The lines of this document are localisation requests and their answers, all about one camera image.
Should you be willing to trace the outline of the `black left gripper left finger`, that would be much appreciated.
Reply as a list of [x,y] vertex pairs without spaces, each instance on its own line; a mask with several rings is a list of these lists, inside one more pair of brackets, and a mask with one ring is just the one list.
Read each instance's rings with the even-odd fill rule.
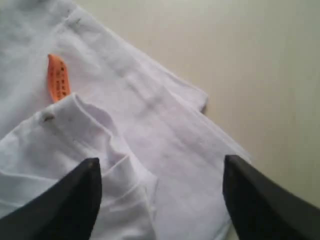
[[55,185],[0,219],[2,240],[88,240],[102,200],[100,160],[87,158]]

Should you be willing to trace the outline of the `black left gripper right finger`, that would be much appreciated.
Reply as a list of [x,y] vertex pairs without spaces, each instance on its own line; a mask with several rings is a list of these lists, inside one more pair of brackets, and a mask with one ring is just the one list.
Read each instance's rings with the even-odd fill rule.
[[320,209],[263,175],[238,155],[226,155],[223,198],[240,240],[318,240]]

